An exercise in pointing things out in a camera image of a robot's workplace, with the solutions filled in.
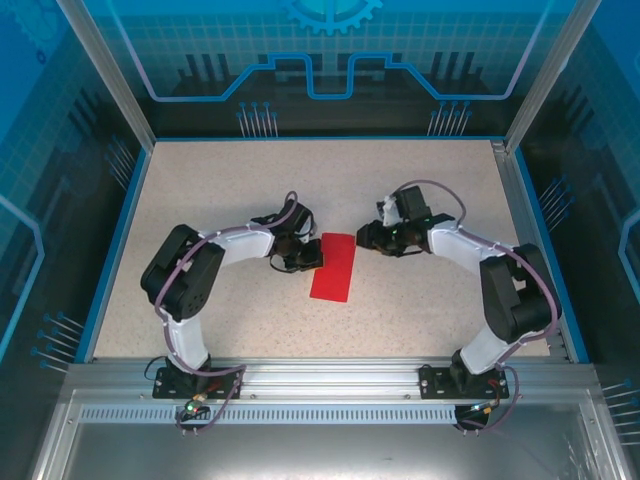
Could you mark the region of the aluminium frame post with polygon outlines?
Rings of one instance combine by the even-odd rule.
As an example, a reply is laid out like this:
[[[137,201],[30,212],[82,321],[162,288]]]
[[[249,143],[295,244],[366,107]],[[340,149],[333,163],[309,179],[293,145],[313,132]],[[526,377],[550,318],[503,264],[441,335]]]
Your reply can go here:
[[[156,137],[122,71],[82,0],[56,0],[141,147],[152,153]]]
[[[509,156],[515,155],[515,151],[533,124],[557,79],[566,68],[571,55],[601,2],[602,0],[576,0],[531,89],[507,131],[504,139],[504,148]]]

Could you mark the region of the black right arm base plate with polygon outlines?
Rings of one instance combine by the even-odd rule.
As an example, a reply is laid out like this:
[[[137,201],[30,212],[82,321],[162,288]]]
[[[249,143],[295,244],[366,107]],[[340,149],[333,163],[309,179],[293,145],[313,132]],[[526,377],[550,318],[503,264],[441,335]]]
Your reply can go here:
[[[435,367],[425,364],[418,370],[418,380],[423,400],[491,400],[510,397],[506,375],[496,369],[473,375],[458,365]]]

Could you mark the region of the aluminium frame beam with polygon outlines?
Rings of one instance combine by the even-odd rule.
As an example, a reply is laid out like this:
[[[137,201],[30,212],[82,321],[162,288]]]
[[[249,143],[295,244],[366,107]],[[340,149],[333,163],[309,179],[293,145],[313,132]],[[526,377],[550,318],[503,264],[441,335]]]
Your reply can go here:
[[[262,403],[416,402],[418,370],[425,364],[446,367],[444,357],[372,359],[224,359],[244,363],[240,399]],[[152,382],[143,378],[144,360],[105,359],[73,365],[61,389],[65,401],[149,401]],[[553,357],[517,357],[510,363],[529,403],[573,402],[599,389],[590,364],[559,362]]]

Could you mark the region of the aluminium side rail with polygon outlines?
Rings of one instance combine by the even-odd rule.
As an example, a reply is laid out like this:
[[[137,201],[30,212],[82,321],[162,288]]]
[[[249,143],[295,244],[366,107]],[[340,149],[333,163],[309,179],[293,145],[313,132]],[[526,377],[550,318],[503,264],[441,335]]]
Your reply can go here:
[[[530,184],[526,182],[528,175],[523,173],[519,160],[507,153],[503,141],[492,139],[490,144],[518,240],[520,243],[534,243],[540,248],[560,300],[562,315],[558,330],[545,340],[550,356],[555,361],[575,363],[575,352],[565,316],[567,307],[565,306],[566,297],[563,294],[564,281],[541,209],[537,204],[537,197],[528,188]]]

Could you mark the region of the grey metal tray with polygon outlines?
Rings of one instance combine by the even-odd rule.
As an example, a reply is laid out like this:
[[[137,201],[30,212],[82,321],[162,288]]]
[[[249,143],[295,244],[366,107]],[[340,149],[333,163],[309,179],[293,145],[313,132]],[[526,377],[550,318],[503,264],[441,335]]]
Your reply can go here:
[[[86,424],[59,407],[28,480],[640,480],[592,397],[525,402],[494,430],[450,425]]]

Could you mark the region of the red paper sheet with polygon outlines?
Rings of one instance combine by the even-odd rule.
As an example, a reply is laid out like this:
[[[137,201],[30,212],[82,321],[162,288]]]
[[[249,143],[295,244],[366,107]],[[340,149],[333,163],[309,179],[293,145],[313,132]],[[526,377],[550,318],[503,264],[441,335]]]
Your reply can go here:
[[[321,251],[323,266],[314,272],[310,297],[346,303],[355,261],[355,236],[345,233],[324,233],[321,237]]]

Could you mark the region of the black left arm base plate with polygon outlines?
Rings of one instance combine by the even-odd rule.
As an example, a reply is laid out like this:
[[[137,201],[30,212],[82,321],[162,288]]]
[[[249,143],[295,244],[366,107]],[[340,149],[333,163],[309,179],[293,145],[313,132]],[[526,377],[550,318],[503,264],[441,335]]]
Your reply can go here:
[[[208,399],[224,400],[232,391],[238,378],[238,373],[216,377],[198,376],[183,372],[169,364],[157,370],[152,397],[154,399],[187,400],[197,394],[205,394]]]

